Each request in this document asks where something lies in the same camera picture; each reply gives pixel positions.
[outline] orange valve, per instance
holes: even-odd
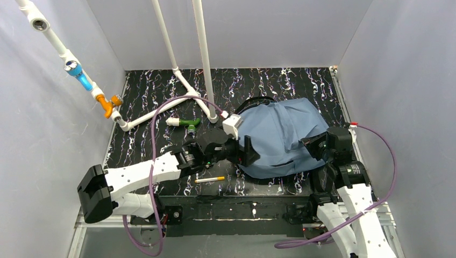
[[[103,94],[97,95],[95,99],[100,103],[101,107],[104,109],[104,117],[110,118],[114,105],[111,102],[107,102]]]
[[[122,99],[122,97],[120,95],[114,95],[113,97],[111,97],[111,103],[114,106],[120,106],[124,103],[124,100]]]

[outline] white wall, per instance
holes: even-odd
[[[339,66],[352,120],[398,159],[389,201],[406,257],[454,257],[456,2],[374,0]],[[377,193],[391,180],[381,142],[361,134]]]
[[[212,68],[340,62],[372,0],[203,0]],[[150,0],[88,0],[125,70],[171,69]],[[202,67],[191,0],[160,6],[180,68]]]
[[[105,93],[120,93],[124,71],[87,2],[35,3]],[[76,187],[102,162],[112,122],[13,0],[0,4],[0,77],[1,256],[64,257]]]

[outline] blue fabric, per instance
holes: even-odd
[[[306,98],[258,105],[240,114],[240,144],[249,135],[261,158],[241,169],[254,178],[286,176],[324,165],[313,159],[302,138],[326,132],[328,125]]]

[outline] gray floor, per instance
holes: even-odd
[[[133,229],[139,239],[139,229]],[[291,258],[342,257],[335,243],[318,247],[303,246],[275,249],[274,244],[287,239],[280,235],[198,235],[167,238],[160,257],[218,257],[218,258]],[[140,258],[149,257],[130,243],[123,228],[88,228],[81,258]]]

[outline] green valve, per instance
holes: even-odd
[[[201,119],[196,118],[195,120],[181,120],[179,118],[170,117],[166,119],[167,125],[172,126],[188,126],[187,133],[188,134],[195,134],[196,133],[196,126],[200,123]]]

